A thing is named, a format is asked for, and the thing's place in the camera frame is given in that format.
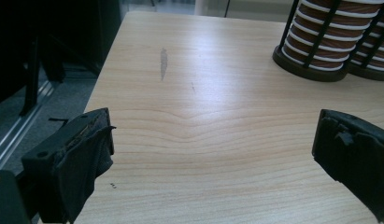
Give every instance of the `wooden table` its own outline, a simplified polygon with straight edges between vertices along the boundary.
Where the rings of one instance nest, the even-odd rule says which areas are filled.
[[[86,108],[109,107],[115,163],[77,223],[377,223],[311,149],[322,108],[384,128],[384,82],[291,75],[284,25],[127,14]]]

